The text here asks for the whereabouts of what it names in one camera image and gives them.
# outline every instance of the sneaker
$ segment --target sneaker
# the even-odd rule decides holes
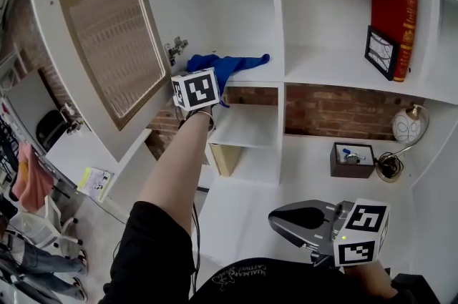
[[[86,268],[86,270],[83,273],[84,276],[87,276],[87,273],[89,272],[89,261],[87,259],[87,253],[85,250],[80,250],[78,252],[78,260],[80,260]]]
[[[83,285],[81,284],[81,281],[79,281],[78,278],[73,278],[73,286],[76,287],[79,290],[79,292],[81,293],[83,297],[82,301],[87,301],[87,294],[84,291]]]

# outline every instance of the door hinge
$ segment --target door hinge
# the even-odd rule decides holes
[[[175,38],[175,45],[174,47],[170,47],[170,44],[165,44],[164,48],[169,56],[170,66],[175,65],[175,56],[181,55],[185,47],[188,46],[187,39],[181,40],[180,36]]]

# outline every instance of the hand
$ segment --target hand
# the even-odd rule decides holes
[[[391,278],[378,261],[366,265],[344,267],[343,271],[346,275],[356,278],[370,296],[391,299],[398,293],[398,290],[391,287]]]

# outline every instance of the bracelet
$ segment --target bracelet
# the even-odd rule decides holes
[[[186,118],[185,118],[183,121],[180,122],[180,126],[178,127],[178,129],[180,129],[181,126],[183,126],[184,123],[185,123],[186,121],[188,121],[189,118],[191,118],[191,116],[193,116],[193,115],[196,114],[196,113],[203,113],[203,114],[206,114],[207,116],[209,116],[209,118],[210,118],[210,124],[209,124],[209,126],[208,126],[208,132],[213,131],[213,130],[216,128],[216,127],[215,127],[215,119],[213,118],[213,116],[212,116],[210,113],[205,112],[205,111],[202,111],[202,110],[200,110],[200,109],[195,109],[195,110],[193,110],[193,111],[190,111],[190,112],[187,114]]]
[[[196,113],[203,113],[203,114],[206,114],[207,116],[209,116],[210,124],[208,125],[208,132],[213,131],[216,128],[215,119],[213,118],[213,116],[210,113],[208,113],[206,111],[200,111],[200,110],[198,110]]]

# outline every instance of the book spine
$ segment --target book spine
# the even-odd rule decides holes
[[[415,40],[416,8],[418,0],[405,0],[405,18],[402,24],[402,38],[396,70],[394,71],[395,82],[403,82],[409,71],[409,62]]]

